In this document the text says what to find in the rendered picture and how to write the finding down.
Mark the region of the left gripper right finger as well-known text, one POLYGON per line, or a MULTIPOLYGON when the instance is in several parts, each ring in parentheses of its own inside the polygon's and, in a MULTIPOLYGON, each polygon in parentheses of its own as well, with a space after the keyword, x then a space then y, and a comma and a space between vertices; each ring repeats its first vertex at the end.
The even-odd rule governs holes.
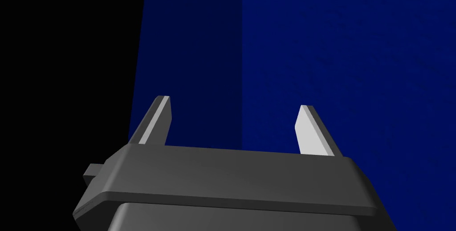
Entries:
POLYGON ((314 106, 300 106, 295 133, 301 154, 343 156, 314 106))

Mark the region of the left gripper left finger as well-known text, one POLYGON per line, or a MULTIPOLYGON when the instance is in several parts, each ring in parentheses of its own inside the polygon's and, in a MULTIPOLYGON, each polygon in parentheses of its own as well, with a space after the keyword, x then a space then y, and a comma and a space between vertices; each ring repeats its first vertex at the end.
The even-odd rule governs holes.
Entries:
POLYGON ((166 143, 172 121, 169 96, 157 96, 129 140, 130 144, 161 145, 166 143))

